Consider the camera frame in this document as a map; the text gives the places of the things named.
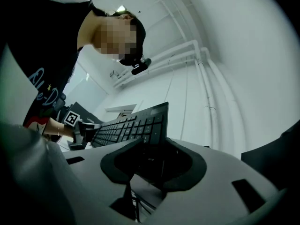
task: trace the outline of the ceiling light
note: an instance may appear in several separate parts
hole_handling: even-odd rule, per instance
[[[121,12],[121,11],[125,11],[126,10],[126,8],[123,6],[123,5],[121,5],[118,9],[117,9],[117,12]]]

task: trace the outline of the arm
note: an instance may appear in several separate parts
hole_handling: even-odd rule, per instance
[[[64,124],[55,121],[50,118],[46,128],[44,130],[44,134],[49,135],[60,135],[60,136],[68,136],[73,138],[73,130],[69,127],[66,127]]]

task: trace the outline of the neck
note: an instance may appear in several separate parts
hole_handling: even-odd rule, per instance
[[[103,17],[96,16],[90,11],[82,22],[77,36],[77,49],[92,44],[96,28],[101,25]]]

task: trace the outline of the person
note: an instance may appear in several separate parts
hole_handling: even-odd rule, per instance
[[[82,48],[124,65],[143,55],[145,29],[129,11],[108,15],[92,0],[30,0],[9,16],[8,46],[38,95],[24,126],[40,134],[73,137],[72,129],[50,118]]]

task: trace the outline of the black keyboard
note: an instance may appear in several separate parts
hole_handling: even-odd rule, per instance
[[[168,124],[169,103],[163,103],[120,119],[101,124],[91,145],[107,146],[142,138],[146,144],[164,144]]]

